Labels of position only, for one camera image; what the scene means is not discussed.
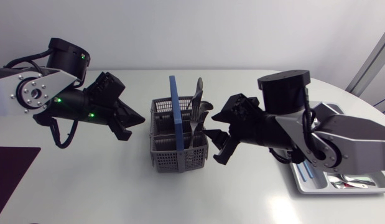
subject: white tray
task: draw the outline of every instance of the white tray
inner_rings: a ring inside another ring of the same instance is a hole
[[[309,174],[301,163],[300,170],[302,171],[306,181],[303,180],[297,165],[291,163],[293,176],[297,184],[299,192],[302,194],[380,194],[385,193],[385,173],[375,172],[372,174],[360,175],[366,176],[373,180],[376,186],[368,186],[367,189],[359,188],[348,188],[348,189],[337,189],[328,181],[328,174],[326,172],[314,169],[309,162],[308,167],[311,170],[313,178],[309,177]]]

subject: cutlery basket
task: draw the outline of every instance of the cutlery basket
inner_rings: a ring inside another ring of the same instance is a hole
[[[189,123],[191,110],[187,110],[192,96],[179,97],[182,115],[183,141],[188,147],[191,140]],[[151,106],[151,159],[158,172],[184,172],[202,168],[208,156],[207,137],[195,132],[193,147],[176,150],[173,106],[171,98],[152,100]]]

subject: spoon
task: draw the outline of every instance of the spoon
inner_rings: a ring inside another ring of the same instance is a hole
[[[367,189],[368,186],[366,184],[358,184],[358,183],[353,183],[353,182],[345,182],[343,180],[341,180],[340,178],[338,177],[335,177],[335,176],[328,176],[328,180],[329,182],[333,183],[333,186],[335,184],[342,184],[342,183],[346,183],[348,185],[351,185],[353,187],[357,187],[357,188],[361,188],[361,189]]]
[[[370,186],[376,186],[376,184],[372,181],[354,179],[352,177],[348,177],[345,174],[340,174],[339,176],[344,182],[354,182],[354,183],[359,183],[359,184],[367,184]]]
[[[205,111],[212,110],[213,105],[207,101],[202,100],[199,105],[199,112],[202,114]]]

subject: black mat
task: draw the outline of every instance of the black mat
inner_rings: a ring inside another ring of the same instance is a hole
[[[0,147],[0,213],[39,152],[38,147]]]

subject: table surface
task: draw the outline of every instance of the table surface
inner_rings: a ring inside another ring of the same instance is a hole
[[[385,194],[302,195],[288,165],[265,147],[240,144],[226,166],[210,142],[204,168],[160,174],[149,154],[151,101],[170,96],[175,75],[180,96],[195,93],[203,78],[203,99],[218,113],[231,95],[256,96],[257,79],[269,70],[111,71],[126,86],[120,99],[146,118],[118,141],[107,126],[79,123],[66,149],[55,146],[49,128],[31,116],[0,117],[0,146],[42,150],[0,215],[0,223],[385,223]],[[100,74],[90,71],[88,86]],[[334,102],[352,116],[385,125],[385,115],[363,100],[312,79],[310,100]],[[58,120],[62,136],[71,122]],[[207,119],[208,129],[228,130]]]

